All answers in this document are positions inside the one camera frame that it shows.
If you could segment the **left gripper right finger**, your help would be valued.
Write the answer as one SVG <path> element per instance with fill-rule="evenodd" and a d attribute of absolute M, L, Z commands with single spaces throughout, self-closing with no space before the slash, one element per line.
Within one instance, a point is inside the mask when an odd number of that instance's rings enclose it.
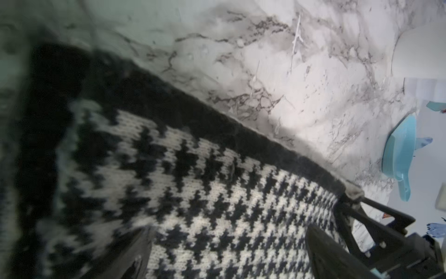
<path fill-rule="evenodd" d="M 315 224 L 308 226 L 305 245 L 315 279 L 373 279 L 374 274 Z"/>

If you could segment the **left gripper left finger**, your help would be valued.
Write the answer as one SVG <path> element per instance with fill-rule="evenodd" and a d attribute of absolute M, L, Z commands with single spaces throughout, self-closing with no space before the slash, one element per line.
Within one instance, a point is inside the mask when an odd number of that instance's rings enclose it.
<path fill-rule="evenodd" d="M 152 251 L 154 228 L 124 234 L 99 258 L 84 279 L 144 279 Z"/>

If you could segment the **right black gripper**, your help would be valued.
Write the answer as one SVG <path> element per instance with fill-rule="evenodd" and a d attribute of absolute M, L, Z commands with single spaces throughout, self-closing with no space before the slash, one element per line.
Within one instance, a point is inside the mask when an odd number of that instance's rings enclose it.
<path fill-rule="evenodd" d="M 390 215 L 394 220 L 387 225 L 377 223 L 367 226 L 375 245 L 362 252 L 352 233 L 359 211 L 348 203 L 337 203 L 334 207 L 336 225 L 352 255 L 362 256 L 367 268 L 389 279 L 446 277 L 439 244 L 428 235 L 407 234 L 406 228 L 415 222 L 415 218 L 369 198 L 361 198 L 360 201 Z"/>

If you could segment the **black white patterned knit scarf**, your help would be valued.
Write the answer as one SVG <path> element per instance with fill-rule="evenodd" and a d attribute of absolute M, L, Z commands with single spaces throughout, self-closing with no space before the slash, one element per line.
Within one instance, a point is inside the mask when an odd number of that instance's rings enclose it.
<path fill-rule="evenodd" d="M 79 279 L 143 227 L 147 279 L 310 279 L 308 226 L 343 243 L 344 182 L 128 60 L 42 44 L 26 94 L 3 279 Z"/>

